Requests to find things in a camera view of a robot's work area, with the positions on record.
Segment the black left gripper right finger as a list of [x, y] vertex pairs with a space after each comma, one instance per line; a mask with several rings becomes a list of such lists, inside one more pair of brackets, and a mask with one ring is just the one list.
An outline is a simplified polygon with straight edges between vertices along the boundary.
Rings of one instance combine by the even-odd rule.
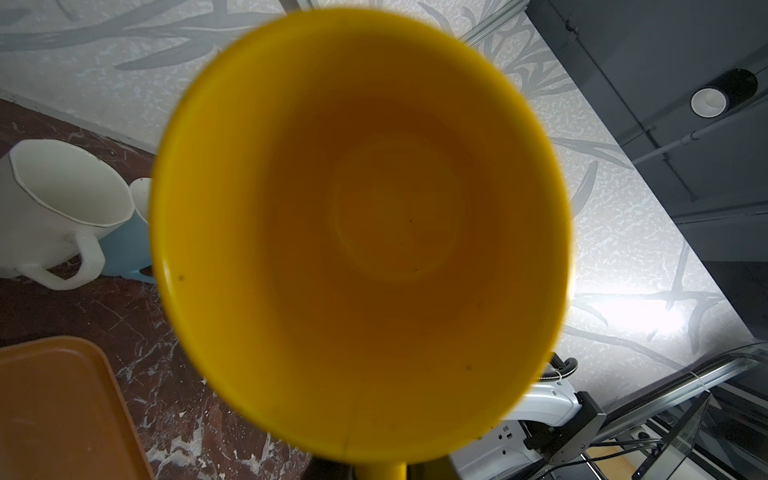
[[460, 480], [451, 458], [441, 458], [407, 466], [407, 480]]

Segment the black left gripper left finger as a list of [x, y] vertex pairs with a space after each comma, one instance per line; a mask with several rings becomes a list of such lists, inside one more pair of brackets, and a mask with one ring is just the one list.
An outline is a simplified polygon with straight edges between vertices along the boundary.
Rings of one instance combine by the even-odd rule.
[[351, 465], [313, 457], [302, 473], [301, 480], [354, 480]]

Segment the yellow mug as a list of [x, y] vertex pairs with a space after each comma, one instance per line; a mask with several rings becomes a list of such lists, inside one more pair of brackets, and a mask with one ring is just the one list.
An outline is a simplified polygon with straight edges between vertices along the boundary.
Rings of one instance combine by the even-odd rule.
[[243, 417], [359, 479], [480, 438], [543, 372], [570, 209], [521, 94], [392, 13], [288, 14], [191, 84], [150, 237], [186, 355]]

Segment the light blue mug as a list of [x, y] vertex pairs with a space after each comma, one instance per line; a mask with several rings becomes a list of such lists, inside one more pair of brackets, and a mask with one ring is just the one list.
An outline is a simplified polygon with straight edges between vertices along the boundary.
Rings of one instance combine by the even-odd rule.
[[102, 275], [155, 284], [153, 275], [143, 273], [152, 266], [149, 239], [151, 179], [138, 178], [129, 189], [134, 202], [132, 217], [100, 240], [105, 257]]

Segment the white mug with lettering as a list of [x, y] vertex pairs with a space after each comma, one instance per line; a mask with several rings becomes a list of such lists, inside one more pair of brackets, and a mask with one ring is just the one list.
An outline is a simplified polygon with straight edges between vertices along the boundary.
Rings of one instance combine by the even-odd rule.
[[128, 184], [63, 141], [29, 139], [1, 158], [1, 277], [72, 290], [105, 265], [99, 240], [130, 220]]

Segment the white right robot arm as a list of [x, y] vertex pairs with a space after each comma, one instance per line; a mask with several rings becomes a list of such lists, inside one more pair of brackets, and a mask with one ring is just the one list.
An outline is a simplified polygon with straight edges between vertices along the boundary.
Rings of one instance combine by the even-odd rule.
[[553, 355], [522, 399], [489, 433], [451, 455], [461, 479], [510, 479], [559, 467], [584, 453], [606, 413], [569, 377], [578, 361]]

